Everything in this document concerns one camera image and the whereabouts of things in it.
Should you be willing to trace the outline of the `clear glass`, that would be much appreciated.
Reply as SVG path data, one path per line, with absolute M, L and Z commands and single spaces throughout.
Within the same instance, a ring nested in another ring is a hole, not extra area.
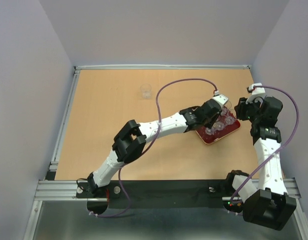
M 231 116 L 231 115 L 225 117 L 225 123 L 226 123 L 227 126 L 233 125 L 235 123 L 235 121 L 236 121 L 236 118 Z
M 215 129 L 212 127 L 211 129 L 210 128 L 205 128 L 205 133 L 207 135 L 213 135 L 215 132 Z
M 225 128 L 225 124 L 221 121 L 218 121 L 216 123 L 213 124 L 213 128 L 216 130 L 216 131 L 221 131 Z
M 221 116 L 228 117 L 231 115 L 231 109 L 227 107 L 222 108 Z
M 151 98 L 151 95 L 152 95 L 152 87 L 150 84 L 146 83 L 146 84 L 143 84 L 141 87 L 140 87 L 140 90 L 141 90 L 141 96 L 144 98 L 144 99 L 150 99 Z

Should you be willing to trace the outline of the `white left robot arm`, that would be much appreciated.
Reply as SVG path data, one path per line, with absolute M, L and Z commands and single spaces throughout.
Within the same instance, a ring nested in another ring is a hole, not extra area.
M 128 121 L 114 137 L 112 149 L 99 169 L 87 178 L 88 191 L 94 197 L 105 192 L 112 177 L 124 165 L 140 158 L 146 144 L 172 134 L 211 128 L 222 112 L 228 98 L 222 94 L 212 97 L 201 106 L 183 109 L 161 120 L 137 123 Z

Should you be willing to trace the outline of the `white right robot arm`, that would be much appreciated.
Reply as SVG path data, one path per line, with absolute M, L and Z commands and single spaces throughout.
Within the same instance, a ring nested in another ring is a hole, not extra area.
M 296 199 L 290 197 L 285 187 L 280 161 L 281 132 L 276 127 L 283 103 L 275 97 L 239 99 L 234 110 L 239 120 L 251 122 L 251 136 L 258 158 L 258 185 L 251 174 L 232 171 L 231 179 L 224 182 L 224 191 L 239 196 L 232 201 L 235 211 L 243 214 L 246 222 L 280 231 L 294 213 Z

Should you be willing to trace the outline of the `red rectangular tray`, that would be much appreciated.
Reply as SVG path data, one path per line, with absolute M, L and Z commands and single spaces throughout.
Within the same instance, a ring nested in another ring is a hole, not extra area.
M 201 127 L 198 130 L 196 130 L 196 133 L 200 137 L 200 139 L 203 141 L 203 143 L 210 145 L 213 144 L 214 142 L 223 139 L 227 135 L 230 135 L 231 133 L 237 131 L 241 124 L 240 122 L 236 119 L 235 123 L 232 125 L 226 125 L 225 123 L 225 116 L 219 116 L 216 122 L 223 122 L 225 124 L 225 128 L 221 131 L 215 131 L 213 135 L 207 135 L 205 133 L 205 128 L 206 127 Z

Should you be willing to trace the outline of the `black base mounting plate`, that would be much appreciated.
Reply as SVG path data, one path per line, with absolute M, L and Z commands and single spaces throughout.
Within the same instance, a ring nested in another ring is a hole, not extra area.
M 234 188 L 225 179 L 201 180 L 124 180 L 123 187 L 116 180 L 92 193 L 86 181 L 80 181 L 84 189 L 76 194 L 78 199 L 109 200 L 111 209 L 123 209 L 131 199 L 133 209 L 169 209 L 169 208 L 222 208 L 223 201 L 229 200 Z

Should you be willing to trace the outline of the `aluminium frame rail back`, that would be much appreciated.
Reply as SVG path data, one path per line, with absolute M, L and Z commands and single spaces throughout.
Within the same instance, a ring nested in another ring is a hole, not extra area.
M 130 69 L 146 69 L 146 70 L 168 70 L 168 69 L 250 69 L 247 64 L 230 65 L 230 64 L 103 64 L 103 65 L 81 65 L 75 66 L 75 70 L 130 70 Z

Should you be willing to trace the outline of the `aluminium frame rail front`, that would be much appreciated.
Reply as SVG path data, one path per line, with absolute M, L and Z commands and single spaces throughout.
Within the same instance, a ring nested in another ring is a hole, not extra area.
M 297 182 L 294 178 L 284 179 L 285 187 L 289 196 L 296 199 L 301 198 Z M 36 192 L 34 195 L 35 201 L 76 201 L 77 184 L 71 180 L 42 180 L 37 184 Z

